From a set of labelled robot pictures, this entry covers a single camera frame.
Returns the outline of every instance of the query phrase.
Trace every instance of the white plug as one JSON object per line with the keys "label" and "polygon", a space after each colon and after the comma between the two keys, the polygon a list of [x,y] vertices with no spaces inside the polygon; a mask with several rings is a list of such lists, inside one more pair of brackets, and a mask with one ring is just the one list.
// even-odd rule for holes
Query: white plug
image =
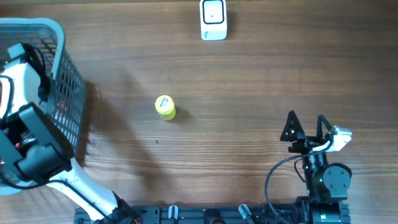
{"label": "white plug", "polygon": [[200,30],[203,40],[223,40],[226,37],[225,0],[200,1]]}
{"label": "white plug", "polygon": [[[335,152],[335,151],[340,151],[344,146],[347,145],[348,142],[351,141],[351,136],[353,133],[351,130],[348,128],[341,128],[337,125],[334,125],[332,129],[330,130],[331,134],[333,135],[333,144],[330,146],[330,148],[327,150],[327,152]],[[330,141],[326,142],[325,144],[314,147],[312,151],[321,151],[323,149],[326,149],[330,144]]]}

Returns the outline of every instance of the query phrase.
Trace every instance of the white device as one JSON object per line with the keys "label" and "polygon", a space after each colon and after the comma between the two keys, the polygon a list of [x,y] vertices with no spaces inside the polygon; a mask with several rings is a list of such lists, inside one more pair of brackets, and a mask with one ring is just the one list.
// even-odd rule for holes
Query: white device
{"label": "white device", "polygon": [[203,40],[223,40],[226,37],[225,0],[200,1],[200,30]]}

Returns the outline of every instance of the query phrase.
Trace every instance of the wooden table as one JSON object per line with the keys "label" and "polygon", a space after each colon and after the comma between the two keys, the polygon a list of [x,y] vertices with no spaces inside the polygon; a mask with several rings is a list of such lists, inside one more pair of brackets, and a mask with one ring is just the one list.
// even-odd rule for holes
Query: wooden table
{"label": "wooden table", "polygon": [[[228,3],[228,38],[200,39],[198,2],[2,6],[4,17],[51,17],[87,81],[78,158],[131,205],[262,204],[295,110],[353,140],[330,162],[350,166],[353,223],[398,218],[398,12],[371,1]],[[178,114],[162,121],[163,94]],[[293,162],[273,202],[305,195]],[[76,205],[50,188],[1,197],[1,223],[71,223]]]}

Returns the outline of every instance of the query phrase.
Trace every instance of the yellow container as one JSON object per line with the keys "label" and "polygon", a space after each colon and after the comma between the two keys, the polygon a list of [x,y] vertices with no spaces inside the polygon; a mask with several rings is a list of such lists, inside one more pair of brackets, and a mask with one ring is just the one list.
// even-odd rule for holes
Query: yellow container
{"label": "yellow container", "polygon": [[173,99],[167,95],[158,97],[155,102],[156,111],[159,116],[165,120],[171,120],[175,116],[175,107]]}

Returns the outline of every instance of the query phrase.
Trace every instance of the black cable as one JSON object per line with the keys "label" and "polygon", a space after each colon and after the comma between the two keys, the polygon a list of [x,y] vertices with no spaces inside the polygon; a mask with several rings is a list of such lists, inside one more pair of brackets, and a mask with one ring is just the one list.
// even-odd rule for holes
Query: black cable
{"label": "black cable", "polygon": [[6,112],[3,114],[1,121],[0,121],[0,129],[4,128],[4,124],[6,123],[8,114],[12,108],[12,99],[14,97],[14,80],[6,75],[0,75],[0,78],[6,78],[10,83],[10,94],[8,96],[7,108]]}
{"label": "black cable", "polygon": [[267,203],[268,203],[268,205],[269,205],[269,208],[272,210],[272,212],[274,212],[277,221],[280,220],[280,221],[282,221],[282,222],[285,223],[285,224],[291,224],[291,223],[288,222],[286,219],[280,217],[280,215],[278,214],[278,212],[275,210],[274,206],[272,206],[271,201],[269,200],[269,196],[268,196],[268,183],[269,183],[269,179],[271,178],[272,173],[276,170],[276,168],[278,168],[280,165],[284,164],[285,162],[291,161],[291,160],[293,160],[293,159],[298,159],[298,158],[302,158],[302,159],[303,159],[304,157],[314,156],[314,155],[318,155],[318,154],[324,153],[324,152],[326,152],[327,150],[329,150],[329,148],[331,147],[332,144],[333,144],[333,140],[331,140],[330,143],[329,143],[329,145],[328,145],[325,149],[322,149],[321,151],[313,152],[313,153],[309,153],[309,154],[304,154],[304,155],[297,155],[297,156],[292,156],[292,157],[286,158],[286,159],[280,161],[278,164],[276,164],[276,165],[269,171],[269,173],[268,173],[268,175],[267,175],[266,185],[265,185],[265,190],[264,190],[264,191],[265,191],[265,193],[266,193],[266,200],[267,200]]}
{"label": "black cable", "polygon": [[302,160],[303,160],[303,159],[297,159],[297,160],[294,162],[294,170],[296,170],[296,174],[297,174],[298,177],[301,179],[301,181],[304,182],[304,183],[306,183],[306,181],[304,180],[304,178],[301,176],[301,174],[300,174],[299,171],[297,170],[297,166],[296,166],[297,162],[298,162],[298,161],[302,161]]}
{"label": "black cable", "polygon": [[100,208],[98,208],[94,202],[91,202],[90,200],[88,200],[88,198],[86,198],[82,193],[80,193],[76,188],[74,188],[72,185],[70,185],[67,181],[65,180],[49,180],[47,183],[45,184],[35,184],[35,185],[31,185],[31,186],[20,186],[20,185],[16,185],[14,183],[12,183],[11,181],[9,181],[8,179],[5,178],[5,176],[3,176],[2,172],[0,172],[0,179],[2,179],[2,181],[8,185],[9,187],[15,188],[15,189],[19,189],[19,190],[30,190],[30,189],[35,189],[37,187],[41,187],[47,184],[51,184],[51,183],[59,183],[59,184],[63,184],[66,187],[68,187],[70,190],[72,190],[74,193],[76,193],[79,197],[81,197],[88,205],[90,205],[91,207],[93,207],[98,213],[100,213],[102,216],[104,216],[105,219],[107,219],[110,223],[112,223],[112,220],[110,219],[110,217],[108,217],[107,215],[105,215],[105,213],[103,211],[101,211]]}

